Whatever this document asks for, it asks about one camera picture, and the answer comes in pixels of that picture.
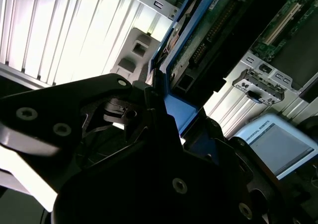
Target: mounting bolt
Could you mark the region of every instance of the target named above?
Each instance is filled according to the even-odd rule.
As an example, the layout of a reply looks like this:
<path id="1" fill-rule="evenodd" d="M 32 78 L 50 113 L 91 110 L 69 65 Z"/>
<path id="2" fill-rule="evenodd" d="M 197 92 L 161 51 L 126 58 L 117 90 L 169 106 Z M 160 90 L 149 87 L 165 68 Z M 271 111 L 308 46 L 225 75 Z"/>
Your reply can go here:
<path id="1" fill-rule="evenodd" d="M 72 132 L 72 129 L 65 123 L 57 123 L 53 126 L 53 131 L 56 135 L 65 137 Z"/>
<path id="2" fill-rule="evenodd" d="M 212 125 L 214 125 L 215 127 L 219 127 L 219 123 L 217 123 L 215 120 L 210 120 Z"/>
<path id="3" fill-rule="evenodd" d="M 294 224 L 301 224 L 296 218 L 293 218 L 293 223 Z"/>
<path id="4" fill-rule="evenodd" d="M 238 143 L 239 143 L 241 146 L 245 146 L 245 142 L 244 142 L 244 141 L 238 140 Z"/>
<path id="5" fill-rule="evenodd" d="M 247 219 L 252 220 L 253 213 L 250 210 L 250 208 L 248 207 L 248 205 L 246 205 L 245 203 L 240 203 L 238 205 L 238 208 L 240 210 L 240 213 L 242 213 Z"/>
<path id="6" fill-rule="evenodd" d="M 177 193 L 186 194 L 188 191 L 188 187 L 185 182 L 180 178 L 174 178 L 172 181 L 173 188 Z"/>
<path id="7" fill-rule="evenodd" d="M 21 107 L 15 112 L 16 116 L 24 121 L 32 121 L 38 117 L 36 110 L 30 107 Z"/>
<path id="8" fill-rule="evenodd" d="M 127 85 L 127 83 L 124 80 L 121 80 L 121 79 L 118 80 L 118 83 L 120 85 L 122 85 L 122 86 L 126 86 Z"/>

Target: green circuit board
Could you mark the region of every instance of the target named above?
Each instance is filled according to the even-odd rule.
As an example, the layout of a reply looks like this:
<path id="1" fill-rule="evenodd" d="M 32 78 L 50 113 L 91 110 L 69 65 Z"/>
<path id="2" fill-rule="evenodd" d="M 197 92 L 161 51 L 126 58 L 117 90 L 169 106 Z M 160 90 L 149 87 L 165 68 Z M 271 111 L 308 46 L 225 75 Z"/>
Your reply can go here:
<path id="1" fill-rule="evenodd" d="M 318 9 L 318 0 L 287 0 L 251 50 L 266 62 L 278 54 Z"/>

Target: ribbed metal surface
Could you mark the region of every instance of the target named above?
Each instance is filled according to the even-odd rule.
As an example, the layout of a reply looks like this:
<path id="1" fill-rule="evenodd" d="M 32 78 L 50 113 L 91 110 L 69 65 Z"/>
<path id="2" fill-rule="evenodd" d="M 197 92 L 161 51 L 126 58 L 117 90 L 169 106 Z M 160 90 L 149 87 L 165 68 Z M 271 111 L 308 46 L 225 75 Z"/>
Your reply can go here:
<path id="1" fill-rule="evenodd" d="M 136 0 L 2 0 L 0 62 L 49 85 L 107 74 L 131 28 L 170 25 Z"/>
<path id="2" fill-rule="evenodd" d="M 318 98 L 308 104 L 289 90 L 285 92 L 285 99 L 273 106 L 253 102 L 232 86 L 233 80 L 246 68 L 247 66 L 240 62 L 226 78 L 226 85 L 213 94 L 204 106 L 207 115 L 221 125 L 226 137 L 233 136 L 246 122 L 265 112 L 278 114 L 293 124 L 318 115 Z"/>

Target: wire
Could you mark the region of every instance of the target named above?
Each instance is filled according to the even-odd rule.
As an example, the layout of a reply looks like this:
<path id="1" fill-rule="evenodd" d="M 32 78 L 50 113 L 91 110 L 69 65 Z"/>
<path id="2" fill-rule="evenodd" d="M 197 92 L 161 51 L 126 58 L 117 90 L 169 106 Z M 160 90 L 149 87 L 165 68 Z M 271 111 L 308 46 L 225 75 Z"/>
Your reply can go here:
<path id="1" fill-rule="evenodd" d="M 315 187 L 315 188 L 318 188 L 317 185 L 315 185 L 314 183 L 318 181 L 318 168 L 313 165 L 315 168 L 316 168 L 316 171 L 315 171 L 315 174 L 312 176 L 311 180 L 310 180 L 310 183 Z"/>
<path id="2" fill-rule="evenodd" d="M 315 188 L 318 188 L 318 186 L 317 185 L 315 185 L 314 183 L 315 182 L 317 182 L 318 181 L 318 179 L 314 179 L 314 176 L 312 177 L 312 179 L 311 179 L 311 184 L 315 187 Z"/>
<path id="3" fill-rule="evenodd" d="M 44 212 L 45 212 L 45 209 L 43 208 L 42 215 L 41 215 L 41 219 L 40 219 L 40 224 L 42 224 L 43 217 L 44 217 Z"/>

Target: screen display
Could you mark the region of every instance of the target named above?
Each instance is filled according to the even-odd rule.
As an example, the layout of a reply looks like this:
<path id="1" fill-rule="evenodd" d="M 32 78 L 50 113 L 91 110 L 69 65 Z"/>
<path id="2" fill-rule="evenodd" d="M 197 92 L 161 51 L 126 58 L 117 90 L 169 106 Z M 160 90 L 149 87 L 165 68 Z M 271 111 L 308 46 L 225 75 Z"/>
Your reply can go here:
<path id="1" fill-rule="evenodd" d="M 276 176 L 314 150 L 275 124 L 250 146 Z"/>

